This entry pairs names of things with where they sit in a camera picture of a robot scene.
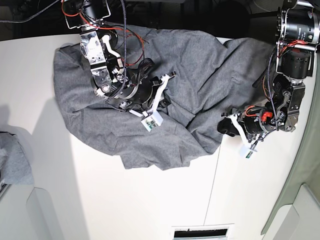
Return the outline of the grey t-shirt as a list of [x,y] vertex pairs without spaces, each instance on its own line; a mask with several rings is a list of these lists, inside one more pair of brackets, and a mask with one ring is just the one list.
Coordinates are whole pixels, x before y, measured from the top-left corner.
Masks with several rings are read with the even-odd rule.
[[150,107],[120,111],[120,98],[98,96],[88,60],[80,45],[56,51],[53,61],[55,99],[66,129],[89,147],[120,156],[126,169],[188,167],[213,154],[222,141],[221,114],[247,106],[253,83],[266,69],[274,47],[254,38],[220,42],[215,36],[184,29],[132,26],[146,40],[155,62],[153,77],[170,105],[156,98]]

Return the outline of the white vent grille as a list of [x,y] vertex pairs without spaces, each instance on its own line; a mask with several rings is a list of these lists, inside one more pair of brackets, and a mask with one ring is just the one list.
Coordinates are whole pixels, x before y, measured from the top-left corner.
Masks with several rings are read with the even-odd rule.
[[173,226],[171,240],[232,240],[234,223],[215,225]]

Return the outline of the white bin at right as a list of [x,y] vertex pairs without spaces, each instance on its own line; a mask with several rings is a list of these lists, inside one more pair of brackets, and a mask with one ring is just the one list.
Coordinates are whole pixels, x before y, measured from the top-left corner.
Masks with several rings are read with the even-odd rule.
[[303,184],[284,217],[274,219],[276,232],[271,240],[318,240],[320,238],[320,202],[307,184]]

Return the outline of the white bin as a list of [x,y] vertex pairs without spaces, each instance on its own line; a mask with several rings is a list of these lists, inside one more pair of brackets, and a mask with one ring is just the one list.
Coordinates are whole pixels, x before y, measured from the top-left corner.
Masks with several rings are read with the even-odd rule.
[[303,184],[284,217],[274,219],[276,232],[271,240],[318,240],[320,238],[320,202],[307,184]]
[[10,185],[0,195],[2,240],[52,239],[39,203],[30,197],[33,189],[31,185]]

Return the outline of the grey cloth pile at left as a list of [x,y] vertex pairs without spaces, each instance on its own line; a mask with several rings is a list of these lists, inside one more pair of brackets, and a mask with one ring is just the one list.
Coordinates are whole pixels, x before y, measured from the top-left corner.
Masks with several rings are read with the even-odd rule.
[[0,182],[5,185],[33,185],[32,168],[15,134],[0,133]]

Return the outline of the white bin at left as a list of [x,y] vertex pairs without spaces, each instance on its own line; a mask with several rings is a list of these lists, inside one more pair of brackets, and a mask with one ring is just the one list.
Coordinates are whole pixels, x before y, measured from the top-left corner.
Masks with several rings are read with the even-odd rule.
[[39,203],[30,197],[33,189],[31,185],[10,185],[0,195],[2,240],[52,239]]

